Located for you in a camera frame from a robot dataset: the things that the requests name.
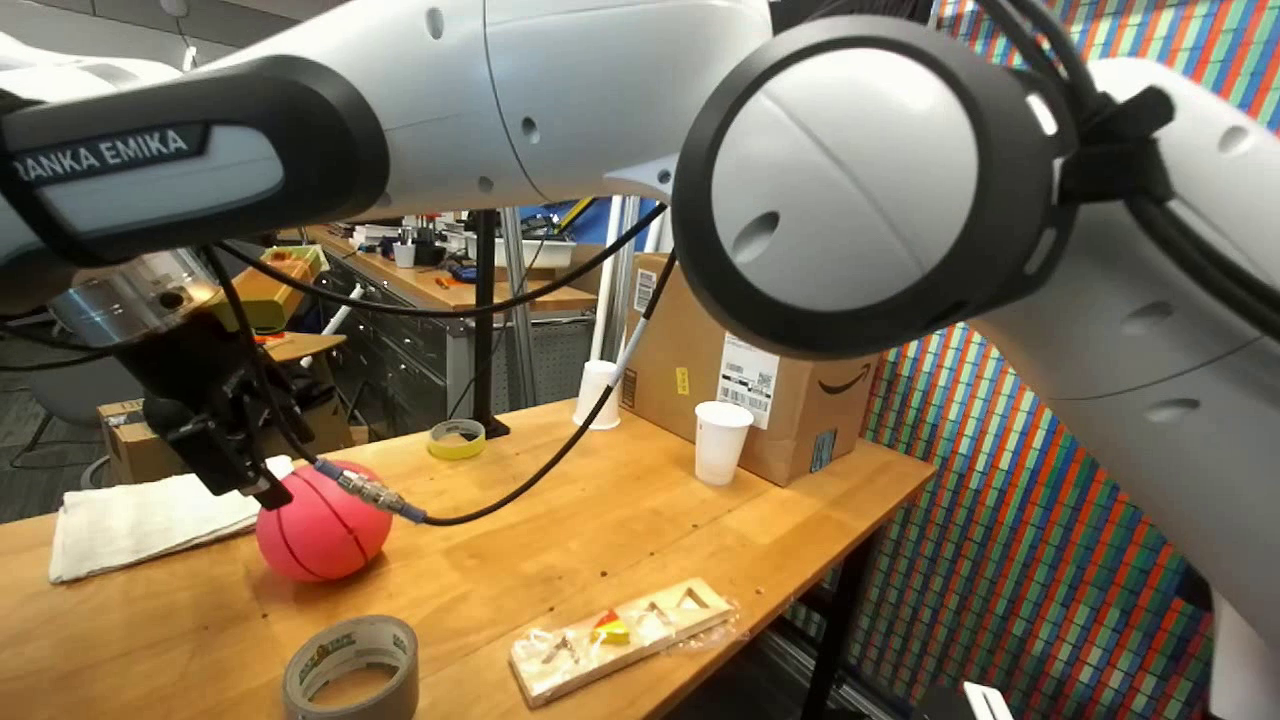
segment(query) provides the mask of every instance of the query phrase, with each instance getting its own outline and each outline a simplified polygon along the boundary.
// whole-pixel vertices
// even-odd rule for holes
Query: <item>floor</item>
[[[26,374],[0,373],[0,522],[45,515],[59,494],[86,484],[114,484],[102,428],[49,421]],[[778,640],[744,646],[673,720],[791,720],[803,702],[803,670],[798,670]]]

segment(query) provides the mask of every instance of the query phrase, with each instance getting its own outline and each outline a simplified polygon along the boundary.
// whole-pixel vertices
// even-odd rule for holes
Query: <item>cardboard box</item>
[[[663,254],[635,254],[634,319],[646,312]],[[738,340],[673,272],[663,299],[634,357],[624,405],[693,438],[699,401],[732,401],[757,415],[744,468],[791,484],[849,455],[863,430],[879,357],[789,358]]]
[[[139,484],[139,478],[189,473],[189,464],[149,428],[145,401],[102,405],[98,411],[102,411],[117,484]],[[350,411],[340,409],[340,401],[327,401],[305,411],[305,421],[315,430],[311,438],[315,452],[352,442]],[[265,452],[291,455],[291,447],[277,430],[265,438]]]

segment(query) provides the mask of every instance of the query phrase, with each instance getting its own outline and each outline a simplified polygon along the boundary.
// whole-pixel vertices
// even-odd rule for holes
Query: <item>small wooden board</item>
[[[730,600],[706,584],[683,580],[630,604],[606,609],[567,627],[538,627],[511,642],[511,670],[534,709],[567,696],[610,670],[656,655],[695,630],[730,618]]]

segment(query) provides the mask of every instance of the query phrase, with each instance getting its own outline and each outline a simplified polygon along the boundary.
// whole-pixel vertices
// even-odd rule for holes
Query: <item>wooden tabletop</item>
[[[428,512],[464,512],[541,468],[573,405],[504,415],[479,461],[423,435],[336,452]],[[238,537],[79,584],[49,584],[51,515],[0,522],[0,717],[279,717],[288,655],[327,625],[388,611],[420,634],[420,717],[661,717],[883,522],[933,468],[862,442],[791,487],[693,478],[693,447],[635,415],[585,442],[511,508],[388,537],[350,584],[284,584]],[[528,627],[560,627],[706,575],[738,604],[715,642],[624,667],[541,713],[509,667]]]
[[[392,263],[388,254],[358,253],[345,235],[336,235],[327,228],[308,228],[305,235],[315,241],[322,246],[327,246],[327,254],[336,263],[358,269],[360,276],[370,276],[371,282],[388,286],[392,295],[400,295],[410,305],[423,305],[423,308],[472,308],[476,305],[476,282],[460,282],[446,269],[431,269],[431,263],[405,269],[405,263]],[[492,299],[498,305],[511,299],[511,282],[504,276],[498,276]],[[534,312],[593,314],[596,295],[585,286],[557,286],[557,292],[541,295],[534,305]]]

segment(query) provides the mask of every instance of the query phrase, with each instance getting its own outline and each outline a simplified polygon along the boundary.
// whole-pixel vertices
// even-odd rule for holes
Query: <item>red ball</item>
[[[255,549],[277,575],[333,584],[364,570],[379,554],[392,512],[350,494],[311,464],[291,468],[284,487],[291,490],[291,504],[255,515]]]

